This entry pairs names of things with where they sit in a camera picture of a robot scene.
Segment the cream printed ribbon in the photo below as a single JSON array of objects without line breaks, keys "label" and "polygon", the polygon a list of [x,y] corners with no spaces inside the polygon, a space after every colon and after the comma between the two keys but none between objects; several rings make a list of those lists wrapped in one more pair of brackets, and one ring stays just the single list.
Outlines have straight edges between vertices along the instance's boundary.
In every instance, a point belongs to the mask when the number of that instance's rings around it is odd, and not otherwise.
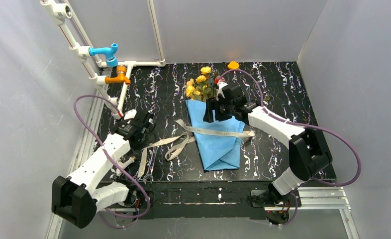
[{"label": "cream printed ribbon", "polygon": [[146,169],[148,148],[166,145],[166,144],[172,143],[172,142],[174,142],[184,136],[185,138],[180,144],[172,146],[169,149],[169,151],[167,151],[165,159],[167,161],[171,161],[172,159],[175,159],[176,157],[179,156],[179,154],[182,152],[182,150],[184,149],[184,147],[188,143],[194,142],[196,140],[194,133],[205,134],[205,135],[214,135],[214,136],[237,137],[237,138],[252,138],[255,136],[255,133],[253,130],[243,131],[243,132],[228,132],[228,131],[204,129],[204,128],[200,128],[200,127],[187,126],[187,125],[185,125],[185,123],[182,119],[177,120],[176,123],[184,129],[184,132],[181,135],[166,138],[166,139],[161,139],[161,140],[159,140],[155,143],[152,143],[142,149],[142,155],[141,155],[141,160],[140,160],[140,166],[139,166],[138,173],[137,173],[137,178],[142,178],[144,176],[144,172]]}]

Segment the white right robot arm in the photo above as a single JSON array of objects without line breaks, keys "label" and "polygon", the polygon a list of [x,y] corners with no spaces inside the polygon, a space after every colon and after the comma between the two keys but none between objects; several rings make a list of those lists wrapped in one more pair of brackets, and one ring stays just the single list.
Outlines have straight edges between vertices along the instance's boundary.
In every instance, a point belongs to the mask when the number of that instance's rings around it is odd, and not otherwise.
[{"label": "white right robot arm", "polygon": [[235,118],[269,134],[289,150],[289,167],[268,186],[268,198],[277,200],[286,196],[332,163],[323,132],[295,125],[266,111],[259,103],[247,100],[239,86],[218,82],[214,88],[217,94],[206,100],[204,122]]}]

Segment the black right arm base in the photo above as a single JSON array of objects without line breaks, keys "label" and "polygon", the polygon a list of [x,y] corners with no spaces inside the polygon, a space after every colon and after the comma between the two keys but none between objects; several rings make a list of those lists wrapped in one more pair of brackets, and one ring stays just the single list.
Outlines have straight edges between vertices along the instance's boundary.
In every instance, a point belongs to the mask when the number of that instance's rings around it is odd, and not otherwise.
[{"label": "black right arm base", "polygon": [[274,194],[269,189],[252,190],[247,201],[254,208],[263,208],[268,225],[279,228],[291,223],[301,206],[298,189],[284,196]]}]

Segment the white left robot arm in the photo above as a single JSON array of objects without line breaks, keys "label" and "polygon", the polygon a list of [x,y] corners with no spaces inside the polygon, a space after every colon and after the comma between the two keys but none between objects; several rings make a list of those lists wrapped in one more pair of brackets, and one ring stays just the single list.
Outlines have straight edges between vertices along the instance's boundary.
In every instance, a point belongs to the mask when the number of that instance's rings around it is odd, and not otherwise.
[{"label": "white left robot arm", "polygon": [[143,110],[130,110],[110,130],[101,146],[67,177],[52,183],[51,211],[83,229],[96,213],[126,200],[129,189],[113,182],[98,187],[101,179],[127,153],[141,149],[155,127],[155,117]]}]

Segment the yellow fake flower bunch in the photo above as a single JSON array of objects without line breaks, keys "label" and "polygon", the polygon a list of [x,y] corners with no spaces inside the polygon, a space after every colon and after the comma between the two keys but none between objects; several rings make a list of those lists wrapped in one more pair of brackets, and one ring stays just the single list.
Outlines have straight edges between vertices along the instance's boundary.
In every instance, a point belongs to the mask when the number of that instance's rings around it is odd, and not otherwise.
[{"label": "yellow fake flower bunch", "polygon": [[216,97],[217,91],[214,87],[215,76],[217,74],[210,66],[202,67],[196,79],[190,79],[186,82],[185,96],[191,100],[201,102]]}]

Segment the brown pink fake flower bunch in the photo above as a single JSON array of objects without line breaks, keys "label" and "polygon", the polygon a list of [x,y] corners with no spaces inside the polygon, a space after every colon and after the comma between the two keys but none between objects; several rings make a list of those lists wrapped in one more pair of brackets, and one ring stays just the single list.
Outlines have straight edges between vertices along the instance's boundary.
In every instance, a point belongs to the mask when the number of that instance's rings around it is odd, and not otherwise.
[{"label": "brown pink fake flower bunch", "polygon": [[213,76],[212,76],[212,87],[214,89],[214,97],[217,100],[218,99],[218,94],[220,92],[220,78],[219,78],[219,74],[217,72],[213,73]]}]

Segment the blue wrapping paper sheet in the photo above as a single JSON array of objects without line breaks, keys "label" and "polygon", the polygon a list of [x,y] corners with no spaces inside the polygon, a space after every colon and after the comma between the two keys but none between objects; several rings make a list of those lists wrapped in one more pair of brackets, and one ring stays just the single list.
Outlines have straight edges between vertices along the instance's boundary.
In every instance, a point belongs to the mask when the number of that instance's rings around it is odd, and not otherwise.
[{"label": "blue wrapping paper sheet", "polygon": [[207,123],[203,121],[205,102],[186,100],[186,106],[192,127],[219,132],[219,134],[194,133],[204,170],[239,169],[242,139],[236,136],[225,136],[224,133],[242,133],[245,123],[234,117],[225,121]]}]

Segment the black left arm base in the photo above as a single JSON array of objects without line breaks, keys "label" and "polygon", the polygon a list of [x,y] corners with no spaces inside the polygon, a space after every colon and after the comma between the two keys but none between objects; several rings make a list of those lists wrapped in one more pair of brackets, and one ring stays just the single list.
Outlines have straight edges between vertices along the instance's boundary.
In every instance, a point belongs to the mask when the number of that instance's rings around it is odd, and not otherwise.
[{"label": "black left arm base", "polygon": [[147,199],[140,192],[131,190],[124,202],[118,203],[119,210],[114,212],[118,214],[115,216],[115,220],[118,225],[126,226],[142,219],[144,216],[140,216],[147,210]]}]

